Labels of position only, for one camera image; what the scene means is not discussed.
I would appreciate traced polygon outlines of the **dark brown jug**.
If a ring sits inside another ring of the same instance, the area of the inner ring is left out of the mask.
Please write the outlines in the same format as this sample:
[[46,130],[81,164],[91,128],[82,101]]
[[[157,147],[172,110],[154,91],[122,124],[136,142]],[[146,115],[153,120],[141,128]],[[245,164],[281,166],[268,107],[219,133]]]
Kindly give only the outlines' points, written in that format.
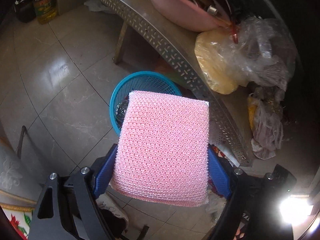
[[16,0],[14,11],[17,19],[22,23],[28,23],[36,18],[33,0]]

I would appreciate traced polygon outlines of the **metal perforated shelf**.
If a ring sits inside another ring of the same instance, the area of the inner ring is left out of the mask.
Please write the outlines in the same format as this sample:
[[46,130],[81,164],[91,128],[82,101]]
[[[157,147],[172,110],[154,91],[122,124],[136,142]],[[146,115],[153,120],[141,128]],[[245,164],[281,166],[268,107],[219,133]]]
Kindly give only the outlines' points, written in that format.
[[253,165],[252,135],[246,109],[248,91],[239,88],[231,95],[209,89],[197,62],[194,47],[197,33],[170,22],[151,0],[99,0],[139,33],[183,79],[197,99],[210,103],[210,126],[216,125],[243,167]]

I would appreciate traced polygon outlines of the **crumpled clear plastic bag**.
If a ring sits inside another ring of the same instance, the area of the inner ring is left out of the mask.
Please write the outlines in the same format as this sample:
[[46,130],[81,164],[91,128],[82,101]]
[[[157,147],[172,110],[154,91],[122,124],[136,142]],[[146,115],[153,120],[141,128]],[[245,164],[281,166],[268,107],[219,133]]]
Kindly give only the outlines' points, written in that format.
[[296,58],[296,46],[279,20],[250,17],[241,23],[233,62],[246,82],[286,90]]

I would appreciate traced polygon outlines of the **pink knitted sponge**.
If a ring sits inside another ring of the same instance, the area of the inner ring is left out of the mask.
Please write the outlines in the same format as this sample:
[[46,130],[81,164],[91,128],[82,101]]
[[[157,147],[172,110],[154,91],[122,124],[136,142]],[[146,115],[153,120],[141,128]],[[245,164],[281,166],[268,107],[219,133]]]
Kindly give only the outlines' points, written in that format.
[[209,103],[132,91],[120,130],[112,188],[176,206],[208,202]]

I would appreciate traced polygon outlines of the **floral patterned tablecloth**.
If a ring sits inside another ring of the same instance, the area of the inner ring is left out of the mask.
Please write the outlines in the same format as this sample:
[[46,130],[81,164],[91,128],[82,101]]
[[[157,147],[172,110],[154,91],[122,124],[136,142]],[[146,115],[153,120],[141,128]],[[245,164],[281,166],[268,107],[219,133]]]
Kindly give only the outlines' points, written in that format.
[[1,239],[28,239],[33,211],[42,191],[21,161],[26,131],[23,126],[14,150],[1,128]]

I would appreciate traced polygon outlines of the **pinkish plastic bag on shelf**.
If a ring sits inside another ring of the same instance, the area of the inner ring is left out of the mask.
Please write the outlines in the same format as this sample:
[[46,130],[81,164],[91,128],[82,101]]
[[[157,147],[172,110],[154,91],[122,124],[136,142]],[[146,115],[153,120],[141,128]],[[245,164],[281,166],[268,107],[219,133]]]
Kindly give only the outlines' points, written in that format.
[[250,94],[247,98],[249,125],[252,131],[253,154],[261,160],[276,156],[283,142],[283,124],[279,115],[270,111],[264,102]]

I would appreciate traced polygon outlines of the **yellow cooking oil bottle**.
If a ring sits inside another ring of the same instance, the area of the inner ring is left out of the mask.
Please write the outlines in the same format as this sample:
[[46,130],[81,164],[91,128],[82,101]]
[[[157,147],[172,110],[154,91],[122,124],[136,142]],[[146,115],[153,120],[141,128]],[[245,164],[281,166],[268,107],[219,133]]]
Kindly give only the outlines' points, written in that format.
[[39,24],[46,24],[57,16],[56,0],[33,0]]

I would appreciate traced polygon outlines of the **clear plastic drink bottle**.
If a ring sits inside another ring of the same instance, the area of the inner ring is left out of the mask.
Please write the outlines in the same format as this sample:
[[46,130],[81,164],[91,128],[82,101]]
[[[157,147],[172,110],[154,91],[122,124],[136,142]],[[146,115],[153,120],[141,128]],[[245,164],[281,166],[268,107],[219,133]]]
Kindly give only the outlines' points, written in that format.
[[122,124],[124,121],[128,105],[129,105],[129,100],[123,100],[116,106],[115,117],[117,122],[119,122],[120,124]]

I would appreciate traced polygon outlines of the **pink plastic basin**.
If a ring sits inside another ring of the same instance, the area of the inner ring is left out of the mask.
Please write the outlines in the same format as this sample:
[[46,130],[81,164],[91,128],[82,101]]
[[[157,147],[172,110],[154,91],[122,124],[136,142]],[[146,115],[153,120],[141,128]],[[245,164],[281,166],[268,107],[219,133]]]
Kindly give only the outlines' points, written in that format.
[[216,0],[151,0],[167,20],[194,32],[231,26],[231,17]]

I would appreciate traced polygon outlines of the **yellow round flatbread in bag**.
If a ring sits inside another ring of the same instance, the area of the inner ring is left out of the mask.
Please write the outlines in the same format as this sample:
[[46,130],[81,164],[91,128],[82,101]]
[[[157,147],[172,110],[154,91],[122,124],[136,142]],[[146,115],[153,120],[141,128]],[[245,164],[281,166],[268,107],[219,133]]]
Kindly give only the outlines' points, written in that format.
[[217,28],[200,33],[195,42],[195,56],[209,88],[228,95],[239,86],[246,87],[248,81],[238,66],[229,62],[233,54],[225,51],[230,41],[228,29]]

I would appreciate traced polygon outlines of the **white sneaker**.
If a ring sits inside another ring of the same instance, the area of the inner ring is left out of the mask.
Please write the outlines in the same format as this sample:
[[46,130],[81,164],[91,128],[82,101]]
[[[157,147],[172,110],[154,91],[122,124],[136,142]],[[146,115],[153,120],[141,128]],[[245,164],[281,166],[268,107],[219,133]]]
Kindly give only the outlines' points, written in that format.
[[96,203],[99,207],[100,212],[108,211],[108,214],[110,214],[112,218],[116,220],[116,222],[121,223],[123,231],[127,230],[129,226],[129,217],[108,192],[101,194],[97,198]]

